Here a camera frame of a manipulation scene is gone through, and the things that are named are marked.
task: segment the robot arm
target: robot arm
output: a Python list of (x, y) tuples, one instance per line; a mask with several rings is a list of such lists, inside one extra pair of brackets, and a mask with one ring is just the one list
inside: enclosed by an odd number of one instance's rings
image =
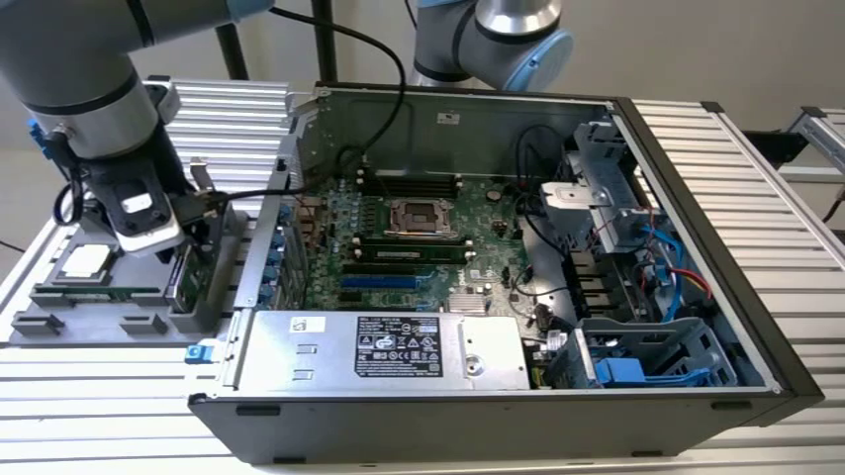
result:
[[(0, 0), (0, 73), (82, 182), (122, 248), (179, 245), (174, 200), (194, 193), (129, 53), (266, 11), (273, 0)], [(417, 83), (476, 76), (497, 89), (543, 90), (572, 52), (561, 0), (421, 0)]]
[(561, 0), (420, 0), (413, 83), (543, 91), (572, 54)]
[(183, 240), (171, 197), (193, 191), (129, 53), (273, 6), (273, 0), (0, 0), (0, 71), (85, 179), (129, 252)]

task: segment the warning label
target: warning label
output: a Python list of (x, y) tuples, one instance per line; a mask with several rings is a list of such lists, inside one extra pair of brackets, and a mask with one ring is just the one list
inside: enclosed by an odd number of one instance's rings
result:
[(356, 373), (362, 378), (441, 378), (436, 317), (360, 317)]

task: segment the motherboard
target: motherboard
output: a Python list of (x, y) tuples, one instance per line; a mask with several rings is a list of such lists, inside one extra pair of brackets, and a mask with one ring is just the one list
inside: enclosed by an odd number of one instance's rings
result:
[(508, 185), (462, 179), (416, 197), (394, 184), (340, 179), (302, 198), (305, 307), (531, 315), (512, 282), (529, 259)]

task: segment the aluminum profile table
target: aluminum profile table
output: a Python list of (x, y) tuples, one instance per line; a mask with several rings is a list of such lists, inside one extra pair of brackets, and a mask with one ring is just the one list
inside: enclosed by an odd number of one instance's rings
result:
[[(178, 87), (183, 108), (171, 133), (183, 162), (206, 157), (225, 191), (264, 186), (285, 134), (286, 86), (179, 81)], [(7, 347), (0, 349), (0, 472), (845, 473), (845, 317), (820, 306), (807, 313), (786, 297), (798, 295), (806, 302), (843, 295), (842, 263), (828, 249), (828, 235), (810, 231), (800, 202), (725, 118), (697, 104), (641, 102), (640, 107), (826, 391), (819, 407), (774, 427), (735, 428), (675, 458), (253, 467), (232, 456), (187, 409), (181, 349)], [(732, 200), (715, 198), (732, 196), (761, 197), (761, 202), (737, 203), (771, 209), (744, 211), (731, 208)], [(260, 201), (237, 206), (257, 216)], [(763, 220), (761, 215), (786, 216)], [(775, 255), (779, 239), (811, 254), (794, 254), (784, 263)], [(0, 297), (7, 307), (22, 305), (63, 240), (49, 225), (0, 289), (0, 296), (11, 295), (13, 302)], [(2, 340), (10, 322), (5, 312)]]
[(790, 131), (800, 133), (845, 173), (845, 109), (806, 107)]

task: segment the circuit board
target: circuit board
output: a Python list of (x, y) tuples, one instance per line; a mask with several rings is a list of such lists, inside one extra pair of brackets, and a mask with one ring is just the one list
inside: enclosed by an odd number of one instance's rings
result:
[[(442, 218), (449, 219), (450, 232), (472, 241), (472, 255), (465, 263), (397, 263), (397, 267), (414, 269), (414, 286), (408, 286), (412, 288), (350, 288), (345, 278), (358, 263), (354, 238), (385, 237), (392, 227), (392, 211), (402, 200), (364, 196), (348, 180), (328, 183), (304, 199), (309, 209), (300, 214), (313, 220), (306, 225), (310, 233), (305, 238), (310, 269), (305, 307), (437, 312), (449, 311), (450, 296), (481, 294), (486, 315), (529, 315), (535, 303), (517, 294), (504, 278), (507, 268), (507, 276), (516, 277), (529, 265), (523, 233), (515, 233), (513, 199), (504, 193), (504, 187), (491, 180), (466, 180), (454, 199), (436, 200), (438, 209), (448, 209), (448, 217)], [(497, 199), (491, 199), (489, 192)]]

